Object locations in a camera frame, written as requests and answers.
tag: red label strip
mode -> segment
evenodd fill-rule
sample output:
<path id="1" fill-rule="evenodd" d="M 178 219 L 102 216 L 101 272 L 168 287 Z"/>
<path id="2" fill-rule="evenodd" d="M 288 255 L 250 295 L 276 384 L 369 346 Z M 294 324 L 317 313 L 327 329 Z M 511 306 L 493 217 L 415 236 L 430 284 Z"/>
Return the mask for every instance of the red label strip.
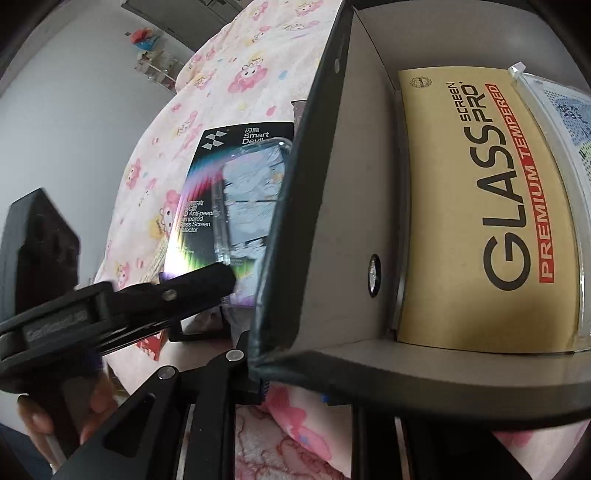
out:
<path id="1" fill-rule="evenodd" d="M 491 83 L 486 83 L 485 86 L 501 112 L 507 129 L 511 133 L 511 138 L 519 153 L 527 187 L 530 191 L 535 230 L 538 237 L 540 283 L 554 283 L 554 252 L 552 249 L 552 234 L 550 232 L 550 217 L 548 215 L 544 191 L 542 190 L 542 182 L 538 175 L 538 170 L 535 167 L 534 157 L 519 127 L 519 123 L 517 123 L 517 119 L 513 115 L 511 108 L 507 105 L 499 87 Z"/>

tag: pink cartoon character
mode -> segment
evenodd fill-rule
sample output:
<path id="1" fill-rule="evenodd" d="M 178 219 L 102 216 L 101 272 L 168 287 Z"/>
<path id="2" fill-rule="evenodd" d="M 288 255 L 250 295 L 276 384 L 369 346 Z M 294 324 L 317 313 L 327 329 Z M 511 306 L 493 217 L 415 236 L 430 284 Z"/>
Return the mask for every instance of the pink cartoon character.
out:
<path id="1" fill-rule="evenodd" d="M 244 65 L 242 70 L 236 74 L 234 81 L 228 87 L 228 92 L 244 92 L 249 88 L 253 88 L 259 83 L 265 75 L 267 75 L 267 69 L 261 65 L 262 59 L 256 59 L 248 65 Z"/>
<path id="2" fill-rule="evenodd" d="M 213 78 L 213 76 L 216 74 L 216 72 L 217 72 L 217 69 L 213 69 L 213 72 L 211 72 L 211 73 L 200 72 L 198 75 L 195 75 L 195 78 L 193 80 L 193 84 L 199 90 L 203 90 L 207 86 L 209 81 Z"/>
<path id="3" fill-rule="evenodd" d="M 141 207 L 142 203 L 144 202 L 144 200 L 146 198 L 148 198 L 148 196 L 150 195 L 150 192 L 152 191 L 152 189 L 154 188 L 154 186 L 156 185 L 156 179 L 151 179 L 148 184 L 146 185 L 146 189 L 144 194 L 142 195 L 142 197 L 139 199 L 139 203 L 138 206 Z"/>
<path id="4" fill-rule="evenodd" d="M 208 60 L 211 60 L 215 54 L 216 54 L 216 47 L 215 47 L 215 45 L 212 45 L 212 48 L 207 52 L 207 54 L 205 55 L 205 58 L 207 58 Z"/>
<path id="5" fill-rule="evenodd" d="M 297 6 L 295 14 L 298 17 L 303 17 L 314 10 L 318 10 L 323 3 L 323 0 L 318 0 L 317 2 L 305 2 Z"/>
<path id="6" fill-rule="evenodd" d="M 252 37 L 252 43 L 258 42 L 271 29 L 270 25 L 259 28 L 259 33 Z"/>
<path id="7" fill-rule="evenodd" d="M 263 2 L 261 3 L 256 9 L 255 11 L 252 13 L 251 17 L 253 20 L 258 20 L 261 15 L 265 12 L 265 10 L 267 9 L 267 7 L 269 6 L 269 2 Z"/>
<path id="8" fill-rule="evenodd" d="M 314 20 L 308 24 L 303 24 L 303 23 L 296 23 L 293 25 L 284 25 L 283 26 L 283 30 L 287 30 L 290 32 L 295 32 L 298 30 L 305 30 L 306 28 L 312 28 L 316 25 L 318 25 L 320 22 L 318 22 L 318 20 Z"/>
<path id="9" fill-rule="evenodd" d="M 201 133 L 202 128 L 203 128 L 203 124 L 198 124 L 198 126 L 196 126 L 195 128 L 192 128 L 189 131 L 189 133 L 185 137 L 183 145 L 181 145 L 181 148 L 179 149 L 179 151 L 176 153 L 176 155 L 173 158 L 177 158 L 184 150 L 186 150 L 189 147 L 189 145 L 191 145 L 193 143 L 193 141 Z"/>
<path id="10" fill-rule="evenodd" d="M 141 163 L 139 161 L 139 158 L 137 158 L 135 160 L 135 163 L 132 163 L 129 167 L 127 179 L 125 180 L 125 184 L 129 187 L 130 190 L 133 190 L 135 188 L 135 184 L 138 182 L 139 178 L 139 171 L 141 169 Z"/>
<path id="11" fill-rule="evenodd" d="M 166 193 L 166 202 L 160 209 L 160 216 L 162 217 L 160 223 L 164 227 L 166 236 L 170 238 L 170 232 L 173 230 L 174 214 L 177 211 L 178 203 L 181 196 L 175 190 L 169 190 Z"/>
<path id="12" fill-rule="evenodd" d="M 304 427 L 307 417 L 306 411 L 290 405 L 289 392 L 286 387 L 272 385 L 267 393 L 265 406 L 280 427 L 296 442 L 326 462 L 332 458 L 326 441 L 317 433 Z"/>
<path id="13" fill-rule="evenodd" d="M 126 262 L 125 265 L 117 264 L 117 288 L 122 289 L 125 287 L 129 280 L 129 270 L 129 262 Z"/>
<path id="14" fill-rule="evenodd" d="M 203 57 L 199 53 L 196 53 L 195 55 L 193 55 L 191 57 L 191 60 L 189 60 L 189 70 L 191 70 L 198 61 L 201 61 L 202 58 Z"/>
<path id="15" fill-rule="evenodd" d="M 193 112 L 191 112 L 191 115 L 189 115 L 189 118 L 187 118 L 180 127 L 177 128 L 177 136 L 182 135 L 183 133 L 186 133 L 189 128 L 191 128 L 193 126 L 193 122 L 195 121 L 195 119 L 197 118 L 197 111 L 194 110 Z"/>

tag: gray panel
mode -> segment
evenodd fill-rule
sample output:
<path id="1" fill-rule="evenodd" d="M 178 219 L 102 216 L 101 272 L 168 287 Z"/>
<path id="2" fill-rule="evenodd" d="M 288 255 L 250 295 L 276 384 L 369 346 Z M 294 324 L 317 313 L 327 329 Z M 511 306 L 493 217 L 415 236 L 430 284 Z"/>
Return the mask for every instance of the gray panel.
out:
<path id="1" fill-rule="evenodd" d="M 209 8 L 222 17 L 226 22 L 230 23 L 240 13 L 232 4 L 226 0 L 213 0 L 209 4 Z"/>
<path id="2" fill-rule="evenodd" d="M 413 0 L 359 11 L 393 81 L 420 67 L 506 69 L 527 72 L 590 92 L 574 60 L 537 15 L 493 2 Z"/>
<path id="3" fill-rule="evenodd" d="M 545 387 L 591 382 L 591 351 L 563 355 L 501 355 L 379 339 L 319 351 L 368 367 L 454 384 Z"/>
<path id="4" fill-rule="evenodd" d="M 342 100 L 291 351 L 379 336 L 389 319 L 394 244 L 394 89 L 353 18 Z M 378 254 L 384 278 L 368 293 Z"/>

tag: screen protector box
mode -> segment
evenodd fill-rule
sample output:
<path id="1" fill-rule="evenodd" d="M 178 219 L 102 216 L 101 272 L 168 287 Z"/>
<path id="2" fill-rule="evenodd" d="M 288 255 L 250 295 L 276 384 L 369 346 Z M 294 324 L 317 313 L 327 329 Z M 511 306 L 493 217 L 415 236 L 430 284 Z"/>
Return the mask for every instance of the screen protector box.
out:
<path id="1" fill-rule="evenodd" d="M 412 221 L 398 340 L 575 350 L 580 277 L 569 199 L 509 71 L 432 67 L 399 77 Z"/>
<path id="2" fill-rule="evenodd" d="M 224 262 L 236 274 L 233 304 L 254 306 L 293 132 L 291 122 L 263 122 L 203 133 L 181 191 L 164 278 Z"/>

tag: cabinet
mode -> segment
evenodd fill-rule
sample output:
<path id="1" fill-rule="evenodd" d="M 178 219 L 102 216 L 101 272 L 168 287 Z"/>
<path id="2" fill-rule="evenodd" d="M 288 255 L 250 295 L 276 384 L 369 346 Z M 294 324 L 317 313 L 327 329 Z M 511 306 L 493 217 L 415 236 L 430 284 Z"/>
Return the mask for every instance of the cabinet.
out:
<path id="1" fill-rule="evenodd" d="M 123 8 L 197 51 L 242 7 L 234 0 L 126 0 Z"/>

